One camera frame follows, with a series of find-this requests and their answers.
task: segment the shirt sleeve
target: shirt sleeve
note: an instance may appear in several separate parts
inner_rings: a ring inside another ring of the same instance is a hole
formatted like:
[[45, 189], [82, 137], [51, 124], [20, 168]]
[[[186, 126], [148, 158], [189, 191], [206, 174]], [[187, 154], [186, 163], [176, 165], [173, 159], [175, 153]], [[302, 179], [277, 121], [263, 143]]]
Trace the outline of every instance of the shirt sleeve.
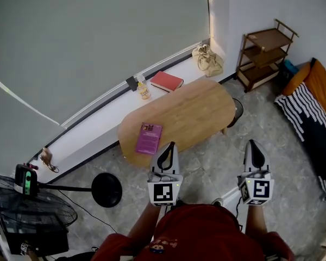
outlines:
[[121, 234], [109, 235], [91, 261], [119, 261], [120, 256], [134, 256], [140, 250], [134, 246], [133, 241]]
[[295, 257], [289, 246], [282, 240], [277, 232], [269, 232], [261, 239], [261, 247], [266, 256], [265, 260], [278, 260], [284, 258], [288, 261], [294, 261]]

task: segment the oval coffee table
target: oval coffee table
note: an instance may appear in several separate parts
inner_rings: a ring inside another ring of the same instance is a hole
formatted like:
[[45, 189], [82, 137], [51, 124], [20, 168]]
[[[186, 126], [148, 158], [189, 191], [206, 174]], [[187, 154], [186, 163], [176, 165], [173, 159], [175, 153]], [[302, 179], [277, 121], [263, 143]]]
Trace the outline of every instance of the oval coffee table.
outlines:
[[221, 130], [225, 133], [234, 115], [235, 104], [225, 88], [202, 78], [129, 113], [118, 127], [118, 140], [127, 161], [149, 167], [151, 156], [135, 152], [143, 122], [162, 125], [159, 148], [174, 141], [180, 152]]

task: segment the purple book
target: purple book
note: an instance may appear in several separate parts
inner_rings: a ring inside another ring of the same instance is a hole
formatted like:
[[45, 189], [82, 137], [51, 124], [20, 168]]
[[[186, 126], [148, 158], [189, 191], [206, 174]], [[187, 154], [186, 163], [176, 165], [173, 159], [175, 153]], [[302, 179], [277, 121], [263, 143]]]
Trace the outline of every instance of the purple book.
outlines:
[[156, 154], [161, 133], [162, 126], [142, 123], [135, 152], [150, 155]]

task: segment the wooden cart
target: wooden cart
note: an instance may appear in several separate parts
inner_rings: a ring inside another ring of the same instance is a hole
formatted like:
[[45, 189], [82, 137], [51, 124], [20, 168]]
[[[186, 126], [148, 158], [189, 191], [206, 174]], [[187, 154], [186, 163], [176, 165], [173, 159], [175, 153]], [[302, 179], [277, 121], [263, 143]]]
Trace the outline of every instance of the wooden cart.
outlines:
[[[279, 65], [284, 61], [291, 43], [293, 43], [293, 36], [299, 37], [290, 27], [277, 19], [275, 21], [278, 23], [276, 28], [244, 35], [236, 78], [245, 86], [245, 92], [251, 91], [277, 76]], [[292, 33], [291, 38], [279, 30], [280, 25]], [[252, 45], [246, 48], [247, 41]], [[250, 61], [242, 64], [244, 55]]]

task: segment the gray roller blind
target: gray roller blind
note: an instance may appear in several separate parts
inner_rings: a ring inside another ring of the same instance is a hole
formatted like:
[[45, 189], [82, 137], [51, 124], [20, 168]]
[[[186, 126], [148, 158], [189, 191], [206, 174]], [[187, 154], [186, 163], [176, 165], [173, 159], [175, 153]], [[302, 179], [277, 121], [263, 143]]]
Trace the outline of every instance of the gray roller blind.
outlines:
[[27, 162], [62, 130], [0, 88], [0, 174], [12, 176], [18, 163]]
[[0, 0], [0, 81], [63, 123], [208, 37], [207, 0]]

